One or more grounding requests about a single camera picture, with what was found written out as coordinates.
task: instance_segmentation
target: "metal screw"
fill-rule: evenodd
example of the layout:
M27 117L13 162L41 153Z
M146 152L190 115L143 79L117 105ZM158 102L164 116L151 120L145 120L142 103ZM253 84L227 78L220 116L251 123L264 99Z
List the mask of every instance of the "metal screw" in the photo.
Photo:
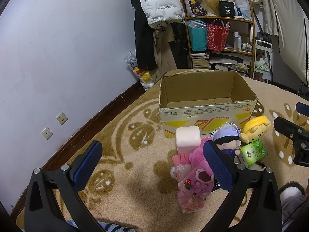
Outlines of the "metal screw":
M237 168L239 170L244 170L246 167L243 164L239 163L239 164L237 164Z
M66 171L68 169L69 169L69 165L68 164L64 164L64 165L61 166L61 170L62 171Z
M268 173L272 173L272 172L273 172L272 169L271 169L270 167L267 167L267 168L266 168L266 171L267 171Z
M33 170L33 173L34 173L34 174L38 174L40 171L41 171L41 169L36 168L36 169Z

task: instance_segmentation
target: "white wall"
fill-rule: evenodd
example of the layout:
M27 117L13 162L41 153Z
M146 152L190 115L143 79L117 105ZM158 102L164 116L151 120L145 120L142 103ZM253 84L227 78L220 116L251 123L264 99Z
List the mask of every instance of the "white wall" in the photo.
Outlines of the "white wall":
M263 19L263 9L260 9L259 6L254 6L254 10L259 19L261 26L264 25ZM258 24L255 20L255 35L259 32ZM273 81L287 87L290 87L294 90L298 90L301 84L301 79L291 70L285 62L283 62L278 45L278 37L272 36L272 47L273 47L273 60L272 60L272 72L273 72Z
M33 169L135 83L122 60L135 49L130 1L11 0L0 16L0 200L9 212Z

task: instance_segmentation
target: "white puffer jacket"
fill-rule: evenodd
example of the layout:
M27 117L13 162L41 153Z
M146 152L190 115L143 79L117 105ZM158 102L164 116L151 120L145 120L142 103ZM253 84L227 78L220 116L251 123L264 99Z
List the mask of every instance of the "white puffer jacket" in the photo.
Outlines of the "white puffer jacket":
M141 0L141 5L149 26L154 29L180 22L185 17L180 0Z

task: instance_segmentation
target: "stack of books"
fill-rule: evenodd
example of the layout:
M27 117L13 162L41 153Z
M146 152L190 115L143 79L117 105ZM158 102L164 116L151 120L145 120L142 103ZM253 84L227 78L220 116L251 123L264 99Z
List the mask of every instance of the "stack of books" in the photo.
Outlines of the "stack of books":
M245 76L248 71L248 67L243 63L238 63L236 60L228 58L212 57L209 63L214 65L215 70L236 70L242 76Z
M208 63L209 52L193 52L192 58L192 69L211 69Z

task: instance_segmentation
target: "black coat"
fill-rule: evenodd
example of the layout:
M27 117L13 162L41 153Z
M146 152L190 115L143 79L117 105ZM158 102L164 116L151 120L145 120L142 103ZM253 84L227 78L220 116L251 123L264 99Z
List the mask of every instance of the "black coat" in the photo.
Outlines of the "black coat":
M141 0L131 0L135 8L134 32L137 64L140 69L149 71L157 67L153 47L153 28L149 27L147 17L141 7Z

